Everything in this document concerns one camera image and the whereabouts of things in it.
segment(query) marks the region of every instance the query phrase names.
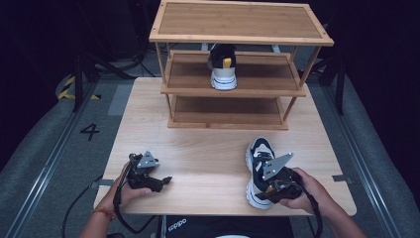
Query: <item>gray floor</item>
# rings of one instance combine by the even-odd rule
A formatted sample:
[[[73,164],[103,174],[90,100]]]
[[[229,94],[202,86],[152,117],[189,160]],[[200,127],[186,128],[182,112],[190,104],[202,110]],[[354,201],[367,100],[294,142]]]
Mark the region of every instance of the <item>gray floor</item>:
[[[283,52],[290,50],[280,48]],[[260,49],[271,51],[270,47],[239,46],[239,51]],[[298,68],[306,65],[310,52],[310,48],[299,51]],[[160,76],[155,52],[147,53],[143,65]],[[141,65],[127,72],[151,76]],[[84,85],[85,91],[90,89],[101,95],[100,100],[86,100],[77,113],[72,113],[74,102],[62,99],[39,121],[0,174],[0,237],[61,236],[67,209],[105,170],[132,84],[132,80],[102,74],[97,84]],[[311,75],[308,85],[357,205],[355,221],[368,237],[418,237],[419,210],[376,135],[351,81],[347,78],[345,84],[344,116],[338,115],[332,106],[334,85],[320,87],[316,75]],[[80,131],[92,123],[100,132],[88,141],[89,135]],[[77,236],[95,195],[96,190],[90,188],[75,203],[66,221],[66,237]],[[126,218],[140,228],[149,217]],[[311,237],[305,217],[292,217],[291,222],[295,237]],[[154,221],[145,232],[134,236],[115,220],[110,232],[122,232],[126,237],[151,237],[156,229]],[[332,237],[328,226],[323,237]]]

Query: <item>adidas text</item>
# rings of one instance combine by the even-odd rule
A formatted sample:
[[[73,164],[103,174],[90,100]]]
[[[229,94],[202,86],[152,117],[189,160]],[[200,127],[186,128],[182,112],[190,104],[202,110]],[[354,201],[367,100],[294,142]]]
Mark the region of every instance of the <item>adidas text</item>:
[[[183,218],[182,220],[176,222],[175,224],[169,226],[169,228],[167,228],[168,231],[172,231],[172,230],[176,230],[176,228],[181,227],[182,224],[186,223],[186,219]]]

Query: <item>bottom shelf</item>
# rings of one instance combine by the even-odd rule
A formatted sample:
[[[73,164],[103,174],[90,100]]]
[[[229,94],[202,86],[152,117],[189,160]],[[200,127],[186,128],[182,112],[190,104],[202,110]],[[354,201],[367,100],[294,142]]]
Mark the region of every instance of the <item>bottom shelf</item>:
[[[169,128],[287,130],[279,98],[172,95]]]

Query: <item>shoe rack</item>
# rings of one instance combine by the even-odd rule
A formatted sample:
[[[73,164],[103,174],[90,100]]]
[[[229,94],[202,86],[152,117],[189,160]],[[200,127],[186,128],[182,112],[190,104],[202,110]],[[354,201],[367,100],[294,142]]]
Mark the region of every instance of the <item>shoe rack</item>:
[[[161,1],[150,42],[157,47],[168,127],[246,130],[287,130],[287,116],[296,99],[306,96],[304,84],[321,47],[334,45],[307,4],[201,0]],[[281,45],[293,51],[236,52],[238,85],[221,91],[210,84],[208,51],[171,50],[169,43]],[[300,46],[314,47],[301,76],[294,64]]]

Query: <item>sneaker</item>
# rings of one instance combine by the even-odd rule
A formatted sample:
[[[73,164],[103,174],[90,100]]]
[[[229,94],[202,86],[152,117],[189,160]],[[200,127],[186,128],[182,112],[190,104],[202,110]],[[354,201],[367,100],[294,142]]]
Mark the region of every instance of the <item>sneaker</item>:
[[[268,183],[263,180],[263,168],[274,158],[274,151],[266,138],[258,137],[248,145],[246,161],[252,177],[247,185],[247,199],[253,207],[259,209],[272,207],[270,200],[261,200],[256,197],[256,194],[268,189]]]
[[[237,86],[235,46],[213,45],[207,65],[212,69],[210,79],[212,87],[218,90],[231,90]]]

